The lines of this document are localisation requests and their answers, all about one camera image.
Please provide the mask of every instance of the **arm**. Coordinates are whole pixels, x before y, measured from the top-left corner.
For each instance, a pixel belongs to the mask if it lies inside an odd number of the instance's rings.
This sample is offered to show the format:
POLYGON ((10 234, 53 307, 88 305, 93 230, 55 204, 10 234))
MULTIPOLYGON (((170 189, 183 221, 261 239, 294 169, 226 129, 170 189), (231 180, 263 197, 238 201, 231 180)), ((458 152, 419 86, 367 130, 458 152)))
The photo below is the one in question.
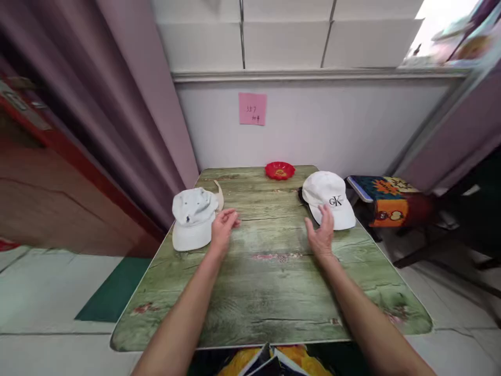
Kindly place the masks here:
POLYGON ((328 206, 319 207, 322 224, 315 231, 305 218, 308 241, 336 295, 350 331, 377 374, 434 375, 397 328, 346 274, 333 255, 334 219, 328 206))
POLYGON ((185 375, 204 324, 210 295, 228 251, 231 230, 240 225, 235 209, 223 210, 212 223, 209 250, 176 304, 158 327, 133 376, 185 375))

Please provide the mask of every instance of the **red dish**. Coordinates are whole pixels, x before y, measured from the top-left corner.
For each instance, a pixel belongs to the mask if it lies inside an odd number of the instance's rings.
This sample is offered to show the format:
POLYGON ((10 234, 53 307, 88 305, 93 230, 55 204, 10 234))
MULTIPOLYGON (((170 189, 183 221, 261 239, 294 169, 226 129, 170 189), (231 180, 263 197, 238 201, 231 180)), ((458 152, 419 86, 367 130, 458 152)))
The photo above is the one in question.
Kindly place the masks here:
POLYGON ((276 180, 287 180, 294 176, 296 169, 285 162, 272 162, 265 167, 266 175, 276 180))

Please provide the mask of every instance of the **wooden table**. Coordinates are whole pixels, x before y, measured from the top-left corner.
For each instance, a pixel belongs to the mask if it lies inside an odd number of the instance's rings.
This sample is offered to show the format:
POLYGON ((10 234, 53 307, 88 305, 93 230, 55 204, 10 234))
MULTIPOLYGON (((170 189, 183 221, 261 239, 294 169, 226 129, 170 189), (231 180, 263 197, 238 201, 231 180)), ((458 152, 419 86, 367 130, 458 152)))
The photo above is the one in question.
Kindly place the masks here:
MULTIPOLYGON (((297 189, 314 166, 271 180, 264 168, 207 169, 196 187, 217 192, 241 213, 212 293, 199 348, 349 340, 340 311, 313 260, 297 189)), ((118 351, 144 350, 207 247, 176 252, 165 237, 112 335, 118 351)), ((430 316, 367 232, 336 231, 332 251, 365 293, 404 334, 428 333, 430 316)))

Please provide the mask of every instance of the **white baseball cap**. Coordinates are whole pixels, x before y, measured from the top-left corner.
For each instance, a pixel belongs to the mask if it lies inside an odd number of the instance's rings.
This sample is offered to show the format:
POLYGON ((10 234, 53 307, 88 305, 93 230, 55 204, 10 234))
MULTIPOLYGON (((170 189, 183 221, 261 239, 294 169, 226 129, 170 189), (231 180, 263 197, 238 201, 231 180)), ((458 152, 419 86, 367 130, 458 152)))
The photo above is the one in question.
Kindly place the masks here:
POLYGON ((334 230, 355 227, 355 213, 346 198, 346 185, 335 173, 317 171, 308 176, 303 184, 303 198, 318 224, 322 223, 322 213, 318 207, 328 204, 334 217, 334 230))
POLYGON ((203 188, 182 191, 174 196, 172 213, 176 223, 172 245, 176 251, 191 251, 209 244, 218 205, 217 196, 203 188))

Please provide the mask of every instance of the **white wall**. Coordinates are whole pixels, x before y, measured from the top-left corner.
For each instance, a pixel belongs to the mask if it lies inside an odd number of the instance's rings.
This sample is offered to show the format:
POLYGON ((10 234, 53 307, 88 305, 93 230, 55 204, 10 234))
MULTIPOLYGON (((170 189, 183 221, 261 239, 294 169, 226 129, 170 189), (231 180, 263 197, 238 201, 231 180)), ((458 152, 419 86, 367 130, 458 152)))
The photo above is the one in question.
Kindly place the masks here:
POLYGON ((453 80, 177 84, 200 170, 283 160, 341 176, 384 173, 453 80), (238 123, 238 92, 268 95, 266 126, 238 123))

